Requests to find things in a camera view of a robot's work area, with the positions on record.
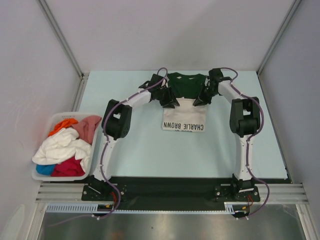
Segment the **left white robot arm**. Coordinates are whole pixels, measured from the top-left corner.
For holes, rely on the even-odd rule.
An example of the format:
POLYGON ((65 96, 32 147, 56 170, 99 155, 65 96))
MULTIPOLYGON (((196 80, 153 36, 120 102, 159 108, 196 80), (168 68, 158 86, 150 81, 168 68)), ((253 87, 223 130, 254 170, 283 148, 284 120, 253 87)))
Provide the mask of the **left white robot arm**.
POLYGON ((157 72, 150 80, 140 85, 134 94, 121 101, 111 99, 108 102, 101 121, 103 147, 93 172, 94 179, 99 181, 93 188, 93 194, 98 199, 105 200, 110 193, 114 193, 117 200, 121 200, 121 191, 111 183, 108 167, 119 139, 123 139, 129 133, 133 111, 154 100, 162 103, 164 107, 178 105, 168 82, 168 72, 165 72, 164 76, 157 72))

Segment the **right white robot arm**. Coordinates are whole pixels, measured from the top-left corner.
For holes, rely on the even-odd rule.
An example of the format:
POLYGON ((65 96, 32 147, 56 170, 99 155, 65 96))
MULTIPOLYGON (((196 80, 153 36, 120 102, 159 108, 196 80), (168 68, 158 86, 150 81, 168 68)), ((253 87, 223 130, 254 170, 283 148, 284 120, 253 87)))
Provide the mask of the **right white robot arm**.
POLYGON ((231 78, 224 76, 221 68, 211 69, 193 106, 208 105, 217 95, 223 96, 230 103, 229 127, 236 142, 235 171, 230 186, 226 190, 219 186, 216 193, 226 193, 242 201, 255 191, 252 147, 255 136, 264 126, 264 113, 257 97, 247 96, 234 86, 233 81, 238 77, 238 73, 234 73, 235 76, 231 78))

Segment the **white green raglan t-shirt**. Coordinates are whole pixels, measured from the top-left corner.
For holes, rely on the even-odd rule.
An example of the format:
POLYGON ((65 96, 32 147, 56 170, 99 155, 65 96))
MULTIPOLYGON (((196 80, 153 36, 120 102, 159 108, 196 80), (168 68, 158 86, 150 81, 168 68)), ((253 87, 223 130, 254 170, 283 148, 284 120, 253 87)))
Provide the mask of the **white green raglan t-shirt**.
POLYGON ((163 109, 164 131, 203 133, 206 128, 207 106, 194 106, 207 77, 203 74, 186 75, 172 72, 167 75, 167 85, 178 105, 163 109))

